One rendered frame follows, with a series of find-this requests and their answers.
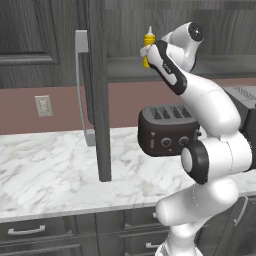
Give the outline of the dark grey lower cupboard door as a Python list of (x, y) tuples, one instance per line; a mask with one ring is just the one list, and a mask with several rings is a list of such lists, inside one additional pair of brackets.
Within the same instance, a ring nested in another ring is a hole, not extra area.
[(236, 227), (233, 220), (243, 206), (243, 196), (200, 229), (195, 243), (203, 256), (256, 256), (256, 195), (247, 197), (246, 211)]

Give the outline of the dark grey wall cabinet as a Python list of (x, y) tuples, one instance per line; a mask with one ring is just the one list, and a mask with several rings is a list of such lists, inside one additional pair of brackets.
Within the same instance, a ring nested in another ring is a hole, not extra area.
[(152, 31), (161, 39), (195, 22), (204, 40), (193, 73), (206, 78), (256, 77), (256, 0), (105, 0), (108, 79), (157, 81), (139, 50)]

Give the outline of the dark grey closed cabinet door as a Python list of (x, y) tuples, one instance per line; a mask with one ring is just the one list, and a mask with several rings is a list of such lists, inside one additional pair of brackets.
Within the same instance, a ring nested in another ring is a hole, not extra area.
[(0, 0), (0, 89), (72, 86), (82, 0)]

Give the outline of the yellow condiment bottle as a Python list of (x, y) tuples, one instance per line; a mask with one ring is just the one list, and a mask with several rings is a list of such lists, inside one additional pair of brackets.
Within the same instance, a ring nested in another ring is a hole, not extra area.
[[(149, 27), (148, 33), (144, 35), (144, 45), (148, 46), (155, 42), (155, 34), (152, 32), (152, 27)], [(149, 68), (147, 57), (143, 58), (143, 67)]]

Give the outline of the black stove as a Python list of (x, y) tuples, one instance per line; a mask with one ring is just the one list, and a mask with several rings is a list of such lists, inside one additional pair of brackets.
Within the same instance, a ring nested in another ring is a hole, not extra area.
[(252, 151), (252, 163), (249, 170), (256, 169), (256, 91), (244, 87), (225, 87), (224, 90), (235, 104), (240, 117), (239, 131), (248, 140)]

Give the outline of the dark grey wide drawer front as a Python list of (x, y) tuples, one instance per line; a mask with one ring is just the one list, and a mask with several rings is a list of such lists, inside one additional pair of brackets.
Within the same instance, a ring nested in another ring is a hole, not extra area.
[(3, 253), (0, 256), (83, 256), (79, 244)]
[[(73, 224), (74, 218), (71, 216), (0, 223), (0, 244), (69, 237), (72, 236), (76, 231), (76, 229), (73, 227)], [(12, 228), (17, 231), (30, 230), (36, 229), (40, 225), (46, 226), (46, 230), (44, 232), (22, 236), (11, 236), (7, 233), (8, 229)]]

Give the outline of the black toaster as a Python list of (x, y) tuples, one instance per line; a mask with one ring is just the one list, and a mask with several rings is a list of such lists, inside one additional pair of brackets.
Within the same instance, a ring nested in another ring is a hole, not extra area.
[(196, 141), (200, 125), (184, 105), (152, 105), (138, 117), (138, 143), (152, 157), (176, 156), (191, 141)]

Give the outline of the dark grey open cabinet door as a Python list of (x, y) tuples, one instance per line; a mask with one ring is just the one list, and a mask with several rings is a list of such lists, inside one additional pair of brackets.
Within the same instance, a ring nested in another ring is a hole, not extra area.
[(108, 182), (111, 154), (104, 0), (87, 0), (86, 14), (98, 173), (101, 182)]

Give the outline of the grey wall outlet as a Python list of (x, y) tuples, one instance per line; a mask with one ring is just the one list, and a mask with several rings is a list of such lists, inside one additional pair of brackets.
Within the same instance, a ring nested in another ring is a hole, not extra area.
[(52, 106), (49, 95), (36, 96), (36, 107), (40, 117), (51, 117), (53, 115)]

